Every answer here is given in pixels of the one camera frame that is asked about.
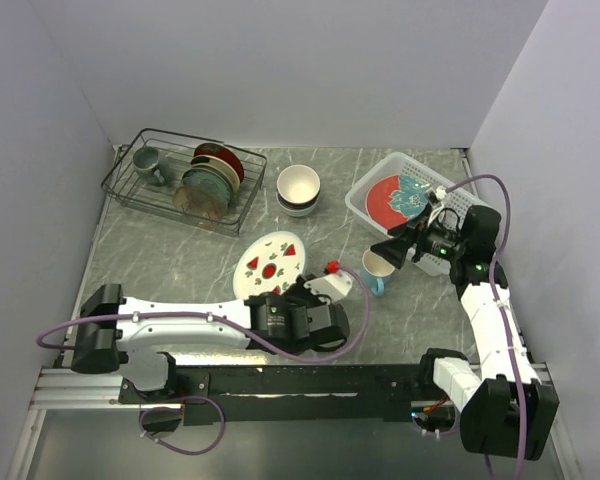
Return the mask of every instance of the bowl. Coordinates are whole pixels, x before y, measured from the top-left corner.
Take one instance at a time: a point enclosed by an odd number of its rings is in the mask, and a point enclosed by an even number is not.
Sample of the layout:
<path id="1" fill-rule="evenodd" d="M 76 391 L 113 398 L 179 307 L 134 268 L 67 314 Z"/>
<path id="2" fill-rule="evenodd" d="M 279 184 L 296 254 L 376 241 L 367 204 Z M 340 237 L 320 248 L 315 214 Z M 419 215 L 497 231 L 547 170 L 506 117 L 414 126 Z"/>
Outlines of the bowl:
<path id="1" fill-rule="evenodd" d="M 276 188 L 287 208 L 304 209 L 315 205 L 320 193 L 320 177 L 306 165 L 291 165 L 278 176 Z"/>
<path id="2" fill-rule="evenodd" d="M 318 202 L 313 202 L 308 207 L 291 208 L 291 207 L 286 206 L 286 204 L 282 203 L 282 198 L 280 197 L 280 195 L 278 195 L 276 198 L 278 199 L 278 205 L 280 205 L 280 208 L 282 209 L 282 211 L 284 213 L 286 213 L 287 215 L 289 215 L 290 217 L 296 217 L 296 218 L 306 217 L 311 212 L 313 212 L 315 210 L 316 206 L 318 205 Z"/>

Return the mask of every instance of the white plate with red hearts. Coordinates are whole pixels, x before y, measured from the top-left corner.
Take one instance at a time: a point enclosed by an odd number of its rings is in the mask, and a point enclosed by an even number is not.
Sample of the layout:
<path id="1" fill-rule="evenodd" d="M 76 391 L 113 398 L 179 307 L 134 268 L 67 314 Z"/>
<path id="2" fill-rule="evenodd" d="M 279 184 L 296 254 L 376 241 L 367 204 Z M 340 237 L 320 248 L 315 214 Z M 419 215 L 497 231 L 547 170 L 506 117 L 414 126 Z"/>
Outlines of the white plate with red hearts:
<path id="1" fill-rule="evenodd" d="M 244 252 L 233 272 L 233 293 L 246 300 L 265 292 L 284 293 L 304 273 L 307 254 L 291 232 L 260 237 Z"/>

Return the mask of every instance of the plastic basket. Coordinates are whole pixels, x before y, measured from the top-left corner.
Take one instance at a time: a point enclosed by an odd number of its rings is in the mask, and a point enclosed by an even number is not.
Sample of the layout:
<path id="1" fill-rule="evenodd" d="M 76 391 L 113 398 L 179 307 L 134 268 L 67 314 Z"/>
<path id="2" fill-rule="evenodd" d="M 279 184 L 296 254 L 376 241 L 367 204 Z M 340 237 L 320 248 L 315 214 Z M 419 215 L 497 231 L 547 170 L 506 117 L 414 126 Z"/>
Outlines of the plastic basket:
<path id="1" fill-rule="evenodd" d="M 347 208 L 353 212 L 354 220 L 381 240 L 390 237 L 387 234 L 386 228 L 373 221 L 367 214 L 367 194 L 379 181 L 401 173 L 426 180 L 431 183 L 433 187 L 438 185 L 450 187 L 454 185 L 454 182 L 448 178 L 443 177 L 404 153 L 394 152 L 385 157 L 375 167 L 369 170 L 366 175 L 358 180 L 344 198 Z M 471 205 L 487 205 L 478 197 L 462 188 L 448 194 L 445 199 L 445 204 L 458 212 L 461 221 L 464 221 L 467 209 Z M 415 250 L 411 248 L 407 258 L 411 259 L 414 253 Z M 448 274 L 450 268 L 448 261 L 441 260 L 431 255 L 424 255 L 415 265 L 431 276 Z"/>

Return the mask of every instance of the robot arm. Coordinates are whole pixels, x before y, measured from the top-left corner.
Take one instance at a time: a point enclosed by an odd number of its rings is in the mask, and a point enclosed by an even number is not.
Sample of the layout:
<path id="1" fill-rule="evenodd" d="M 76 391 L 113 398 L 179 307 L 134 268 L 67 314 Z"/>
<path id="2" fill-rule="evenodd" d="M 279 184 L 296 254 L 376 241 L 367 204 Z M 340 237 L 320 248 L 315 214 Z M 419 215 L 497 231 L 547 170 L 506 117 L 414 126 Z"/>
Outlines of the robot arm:
<path id="1" fill-rule="evenodd" d="M 234 349 L 262 348 L 243 333 L 213 321 L 224 317 L 289 352 L 328 351 L 349 336 L 349 323 L 336 304 L 352 288 L 343 272 L 298 280 L 283 295 L 265 293 L 217 304 L 155 303 L 124 297 L 120 285 L 103 285 L 83 305 L 82 316 L 127 314 L 131 320 L 78 327 L 71 369 L 78 373 L 118 372 L 144 394 L 177 391 L 175 361 L 160 346 L 211 344 Z M 163 312 L 162 318 L 143 318 Z M 177 312 L 200 312 L 201 318 Z"/>
<path id="2" fill-rule="evenodd" d="M 425 254 L 450 262 L 449 277 L 476 340 L 480 376 L 472 371 L 462 353 L 431 349 L 423 357 L 431 367 L 428 380 L 443 390 L 461 412 L 460 435 L 467 451 L 515 457 L 520 404 L 509 355 L 512 350 L 526 401 L 525 458 L 535 460 L 542 453 L 559 402 L 555 389 L 541 385 L 529 362 L 517 334 L 507 279 L 499 264 L 494 276 L 500 302 L 494 299 L 489 264 L 495 252 L 500 214 L 486 206 L 471 206 L 458 230 L 438 221 L 443 209 L 436 205 L 433 192 L 428 196 L 430 203 L 418 217 L 389 231 L 393 238 L 373 245 L 371 250 L 396 268 L 401 268 L 410 255 L 412 262 L 418 262 Z M 500 306 L 504 307 L 513 332 L 511 346 Z"/>

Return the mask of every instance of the grey marble surface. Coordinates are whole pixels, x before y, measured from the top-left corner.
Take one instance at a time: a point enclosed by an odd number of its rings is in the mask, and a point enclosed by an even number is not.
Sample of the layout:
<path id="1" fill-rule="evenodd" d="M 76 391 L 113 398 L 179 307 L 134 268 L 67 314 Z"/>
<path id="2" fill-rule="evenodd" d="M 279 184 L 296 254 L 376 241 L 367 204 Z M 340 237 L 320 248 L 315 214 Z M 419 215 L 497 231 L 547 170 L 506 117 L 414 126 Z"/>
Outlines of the grey marble surface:
<path id="1" fill-rule="evenodd" d="M 336 148 L 256 149 L 268 157 L 259 192 L 239 238 L 229 238 L 110 202 L 82 301 L 103 283 L 121 283 L 129 296 L 156 302 L 221 302 L 233 299 L 233 267 L 260 236 L 289 230 L 305 243 L 307 272 L 320 274 L 330 260 L 355 269 L 376 239 L 353 222 L 344 196 L 356 180 L 394 150 Z M 465 178 L 456 150 L 399 150 L 451 180 Z M 276 178 L 291 164 L 314 168 L 322 180 L 317 209 L 291 218 L 278 206 Z M 352 292 L 343 301 L 352 332 L 362 322 L 364 300 Z M 429 347 L 452 348 L 477 360 L 471 326 L 445 276 L 430 277 L 414 265 L 397 271 L 387 293 L 374 298 L 372 320 L 361 344 L 340 364 L 417 362 Z M 165 346 L 179 364 L 282 364 L 257 351 L 210 345 Z"/>

